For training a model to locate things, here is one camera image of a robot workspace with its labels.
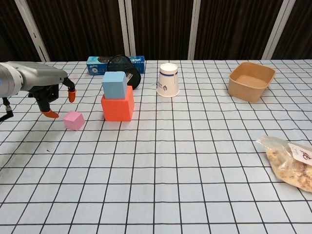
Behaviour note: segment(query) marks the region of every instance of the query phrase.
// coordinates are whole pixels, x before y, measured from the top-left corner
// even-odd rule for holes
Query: paper cup
[[[157,93],[167,98],[174,97],[179,93],[177,65],[164,63],[160,66]]]

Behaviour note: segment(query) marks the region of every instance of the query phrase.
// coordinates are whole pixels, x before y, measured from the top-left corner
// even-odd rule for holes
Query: plastic bag
[[[273,136],[262,136],[257,142],[265,146],[268,160],[277,178],[312,193],[312,166],[309,165],[312,163],[312,148]]]

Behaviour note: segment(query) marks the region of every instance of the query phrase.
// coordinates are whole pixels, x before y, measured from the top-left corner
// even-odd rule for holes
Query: bag label
[[[292,156],[294,159],[312,166],[312,152],[301,148],[300,146],[288,143],[288,146],[292,150]]]

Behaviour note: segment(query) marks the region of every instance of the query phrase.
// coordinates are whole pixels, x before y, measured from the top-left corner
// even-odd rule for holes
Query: black cable
[[[5,121],[6,119],[11,118],[11,117],[14,116],[8,98],[3,97],[2,100],[3,100],[3,104],[4,104],[4,106],[5,106],[6,115],[4,115],[4,116],[2,116],[2,117],[0,118],[0,122],[3,122],[3,121]]]

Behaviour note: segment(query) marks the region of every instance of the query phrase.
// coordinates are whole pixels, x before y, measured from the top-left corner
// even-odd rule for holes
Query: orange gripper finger
[[[69,99],[70,102],[74,102],[75,101],[76,92],[77,92],[77,90],[75,90],[75,91],[68,91],[68,99]]]
[[[49,110],[48,112],[42,112],[45,116],[49,117],[49,118],[58,118],[59,115],[58,113],[55,113],[52,110]]]

